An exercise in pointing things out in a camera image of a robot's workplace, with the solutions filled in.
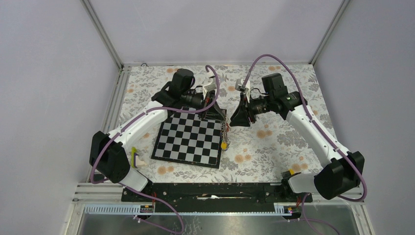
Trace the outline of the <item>key organiser with rings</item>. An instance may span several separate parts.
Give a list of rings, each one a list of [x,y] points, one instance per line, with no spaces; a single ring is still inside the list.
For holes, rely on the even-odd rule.
[[[228,132],[230,130],[230,126],[226,121],[221,122],[221,149],[222,151],[227,151],[230,146],[230,140],[228,137]]]

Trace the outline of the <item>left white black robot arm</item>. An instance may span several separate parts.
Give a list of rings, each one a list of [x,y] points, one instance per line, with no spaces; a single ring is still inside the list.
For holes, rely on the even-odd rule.
[[[204,119],[224,122],[225,111],[217,99],[219,96],[219,77],[210,65],[205,67],[211,82],[202,86],[201,92],[193,89],[194,73],[188,69],[178,69],[150,102],[118,128],[94,134],[89,163],[92,166],[90,181],[93,184],[110,181],[133,191],[140,201],[151,197],[150,180],[133,169],[126,151],[154,126],[164,122],[175,113],[200,114]]]

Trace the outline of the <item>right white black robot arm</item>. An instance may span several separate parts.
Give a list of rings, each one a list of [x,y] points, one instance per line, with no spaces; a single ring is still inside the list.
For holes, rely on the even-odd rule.
[[[282,75],[273,73],[261,78],[265,94],[251,97],[250,83],[238,79],[235,89],[240,102],[231,116],[230,126],[249,127],[257,115],[273,112],[287,121],[304,138],[322,166],[318,173],[295,173],[281,181],[281,197],[294,201],[300,193],[318,193],[330,200],[362,184],[364,156],[350,152],[340,144],[312,113],[299,91],[288,92]]]

